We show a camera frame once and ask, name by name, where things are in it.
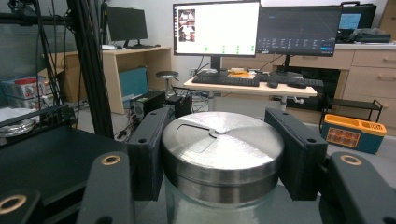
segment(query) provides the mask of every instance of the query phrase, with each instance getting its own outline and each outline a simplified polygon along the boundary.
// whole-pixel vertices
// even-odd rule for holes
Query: blue panel
[[[120,86],[124,108],[129,108],[129,100],[149,92],[146,67],[139,67],[120,73]]]

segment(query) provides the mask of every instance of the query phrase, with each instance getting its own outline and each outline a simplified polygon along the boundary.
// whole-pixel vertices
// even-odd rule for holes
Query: white desk
[[[297,88],[288,87],[286,84],[279,84],[276,89],[272,89],[267,87],[266,82],[261,82],[259,87],[212,85],[212,84],[192,83],[192,80],[194,78],[195,77],[192,77],[188,81],[186,81],[184,83],[184,87],[192,90],[209,91],[209,105],[208,105],[209,110],[213,109],[214,91],[242,93],[249,95],[281,96],[282,110],[286,110],[286,100],[288,96],[308,98],[310,96],[317,95],[317,92],[312,87],[306,87],[306,89],[297,89]]]

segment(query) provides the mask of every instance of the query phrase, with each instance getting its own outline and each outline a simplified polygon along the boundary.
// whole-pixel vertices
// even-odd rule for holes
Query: white wall
[[[142,43],[162,46],[173,46],[173,18],[172,5],[174,3],[189,2],[206,2],[200,0],[182,1],[182,0],[108,0],[113,7],[136,7],[144,9],[146,13],[146,23],[148,27],[148,40],[142,40]],[[276,0],[264,1],[262,6],[320,6],[320,5],[339,5],[337,0]],[[377,6],[373,27],[377,27],[382,13],[384,11],[385,0],[361,0],[361,4],[373,3]],[[189,78],[189,69],[198,67],[202,57],[173,56],[173,69],[179,72],[179,82],[176,86],[182,86]],[[203,64],[209,62],[209,57],[205,57]]]

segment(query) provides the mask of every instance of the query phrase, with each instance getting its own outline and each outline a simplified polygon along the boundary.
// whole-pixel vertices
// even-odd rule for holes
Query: stool
[[[176,79],[178,77],[178,72],[175,71],[161,71],[156,74],[157,77],[165,78],[165,95],[168,97],[170,95],[169,79]]]

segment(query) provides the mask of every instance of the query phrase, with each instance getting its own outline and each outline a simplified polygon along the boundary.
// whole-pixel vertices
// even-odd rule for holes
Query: computer mouse
[[[268,86],[269,88],[275,89],[275,88],[277,88],[277,85],[278,85],[278,82],[277,82],[277,81],[269,81],[269,82],[267,82],[267,86]]]
[[[288,84],[288,87],[298,88],[298,89],[305,89],[306,85],[302,81],[295,81]]]

